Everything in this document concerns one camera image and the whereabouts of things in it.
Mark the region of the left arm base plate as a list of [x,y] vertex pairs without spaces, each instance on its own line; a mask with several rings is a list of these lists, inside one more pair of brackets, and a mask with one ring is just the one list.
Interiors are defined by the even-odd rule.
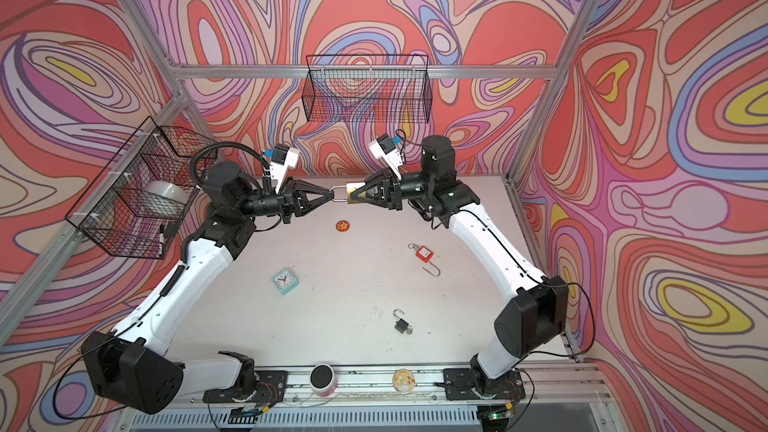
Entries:
[[254,359],[244,354],[233,351],[220,351],[219,354],[235,359],[240,369],[230,387],[205,391],[205,403],[253,403],[257,406],[272,407],[283,401],[287,387],[287,370],[257,370]]

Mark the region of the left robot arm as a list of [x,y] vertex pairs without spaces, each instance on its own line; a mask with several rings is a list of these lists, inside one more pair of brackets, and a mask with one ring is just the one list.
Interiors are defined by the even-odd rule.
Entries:
[[260,379],[244,354],[221,351],[186,363],[166,354],[192,306],[256,233],[256,218],[287,224],[332,200],[331,190],[288,176],[298,160],[298,150],[288,145],[260,153],[236,142],[216,142],[191,157],[190,178],[210,199],[206,218],[140,305],[110,332],[93,332],[83,342],[81,357],[97,396],[155,414],[198,393],[233,402],[256,395]]

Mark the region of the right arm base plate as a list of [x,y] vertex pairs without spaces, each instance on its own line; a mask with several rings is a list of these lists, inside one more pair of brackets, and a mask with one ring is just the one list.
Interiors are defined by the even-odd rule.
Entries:
[[527,397],[520,373],[508,371],[496,379],[486,378],[470,367],[446,368],[435,385],[444,390],[449,401],[507,400],[513,403]]

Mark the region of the brass padlock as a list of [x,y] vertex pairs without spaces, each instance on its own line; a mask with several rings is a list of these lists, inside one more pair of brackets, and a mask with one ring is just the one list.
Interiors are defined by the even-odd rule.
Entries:
[[364,182],[347,182],[341,185],[334,185],[330,188],[333,194],[334,203],[354,204],[359,203],[357,190],[365,185]]

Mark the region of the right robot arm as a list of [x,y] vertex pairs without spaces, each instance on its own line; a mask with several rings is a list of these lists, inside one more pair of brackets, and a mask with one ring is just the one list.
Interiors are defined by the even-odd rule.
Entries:
[[498,229],[479,196],[459,179],[448,138],[431,135],[422,140],[417,172],[402,171],[401,141],[383,134],[369,143],[373,157],[387,166],[349,190],[348,200],[387,210],[409,204],[469,248],[505,302],[494,321],[494,338],[471,359],[470,367],[477,381],[498,379],[563,333],[568,286],[561,278],[546,276]]

